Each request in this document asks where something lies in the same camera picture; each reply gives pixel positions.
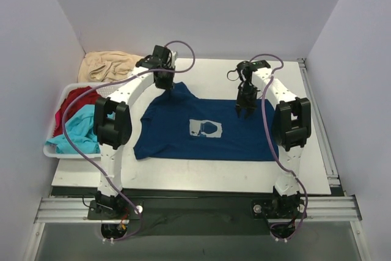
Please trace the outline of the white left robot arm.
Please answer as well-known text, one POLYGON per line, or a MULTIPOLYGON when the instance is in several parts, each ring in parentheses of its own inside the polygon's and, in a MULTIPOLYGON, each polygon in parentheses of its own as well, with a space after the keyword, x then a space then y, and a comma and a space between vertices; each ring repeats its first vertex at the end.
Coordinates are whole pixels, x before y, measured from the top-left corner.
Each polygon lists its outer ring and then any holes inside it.
POLYGON ((165 66, 164 71, 151 72, 146 66, 135 68, 131 81, 123 83, 106 98, 95 103, 93 131, 101 152, 101 168, 96 201, 102 204, 101 211, 109 219, 117 219, 123 213, 123 203, 118 200, 122 191, 122 158, 124 146, 132 134, 130 107, 151 85, 170 89, 175 66, 165 66))

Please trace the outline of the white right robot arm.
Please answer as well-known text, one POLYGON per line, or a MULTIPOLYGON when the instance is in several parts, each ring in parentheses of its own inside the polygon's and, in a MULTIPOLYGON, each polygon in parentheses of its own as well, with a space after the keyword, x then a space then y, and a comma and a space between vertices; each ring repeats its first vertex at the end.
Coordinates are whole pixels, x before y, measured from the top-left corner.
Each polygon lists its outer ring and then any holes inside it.
POLYGON ((278 147, 273 157, 278 157, 277 165, 282 172, 274 189, 280 195, 271 201, 271 211, 284 217, 293 209, 292 196, 300 191, 296 178, 302 151, 311 135, 311 105, 308 98, 300 98, 288 90, 279 79, 273 77, 272 68, 266 61, 242 61, 235 71, 240 84, 235 110, 238 115, 245 110, 248 118, 257 109, 257 95, 271 104, 274 115, 271 126, 265 126, 266 140, 278 147))

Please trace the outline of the navy blue mickey t-shirt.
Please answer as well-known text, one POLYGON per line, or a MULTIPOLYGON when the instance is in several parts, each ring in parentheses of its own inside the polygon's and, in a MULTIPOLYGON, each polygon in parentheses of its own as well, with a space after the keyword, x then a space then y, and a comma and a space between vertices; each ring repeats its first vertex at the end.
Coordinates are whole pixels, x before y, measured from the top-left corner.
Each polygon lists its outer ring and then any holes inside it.
POLYGON ((234 100, 202 99, 184 83, 156 97, 141 117, 136 159, 273 161, 265 134, 274 108, 257 101, 248 118, 238 117, 234 100))

